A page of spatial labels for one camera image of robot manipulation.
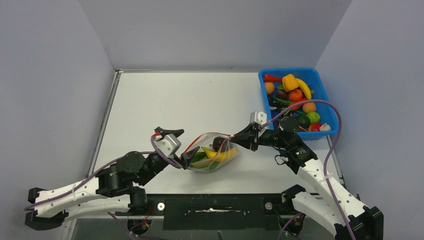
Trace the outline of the green leafy vegetable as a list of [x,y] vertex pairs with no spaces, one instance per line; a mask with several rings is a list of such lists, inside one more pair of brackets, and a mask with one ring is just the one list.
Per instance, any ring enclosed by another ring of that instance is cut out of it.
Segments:
[[205,152],[197,152],[190,162],[189,169],[201,172],[211,172],[219,167],[218,161],[208,158]]

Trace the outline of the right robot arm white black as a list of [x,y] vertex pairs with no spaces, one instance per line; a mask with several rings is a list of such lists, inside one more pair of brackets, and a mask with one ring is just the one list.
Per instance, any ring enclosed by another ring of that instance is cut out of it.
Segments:
[[381,240],[384,215],[368,207],[341,185],[324,168],[317,155],[304,143],[297,131],[299,123],[284,117],[277,129],[265,129],[261,120],[251,122],[230,138],[230,142],[255,151],[258,146],[272,147],[285,158],[297,176],[306,181],[322,198],[316,199],[300,185],[282,192],[281,207],[289,214],[300,212],[330,232],[336,240]]

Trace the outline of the dark purple plum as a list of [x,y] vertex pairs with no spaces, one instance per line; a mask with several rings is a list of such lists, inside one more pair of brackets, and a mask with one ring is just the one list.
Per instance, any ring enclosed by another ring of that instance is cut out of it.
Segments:
[[217,136],[213,139],[212,148],[215,152],[221,151],[224,152],[227,148],[228,140],[224,137]]

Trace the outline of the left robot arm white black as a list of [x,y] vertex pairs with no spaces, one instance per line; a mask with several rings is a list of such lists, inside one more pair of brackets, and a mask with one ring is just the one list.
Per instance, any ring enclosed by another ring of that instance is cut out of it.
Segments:
[[24,224],[36,231],[55,229],[89,208],[90,203],[94,211],[147,213],[150,207],[143,186],[169,165],[187,169],[200,149],[197,146],[177,156],[175,152],[181,146],[178,137],[184,130],[157,127],[154,131],[150,138],[154,151],[130,151],[85,179],[61,188],[30,189]]

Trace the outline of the clear zip bag orange zipper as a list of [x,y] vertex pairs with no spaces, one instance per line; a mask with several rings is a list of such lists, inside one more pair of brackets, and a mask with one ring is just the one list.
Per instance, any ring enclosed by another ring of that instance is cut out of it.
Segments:
[[232,135],[206,132],[195,138],[184,151],[189,155],[187,169],[213,172],[239,155],[239,148],[231,142]]

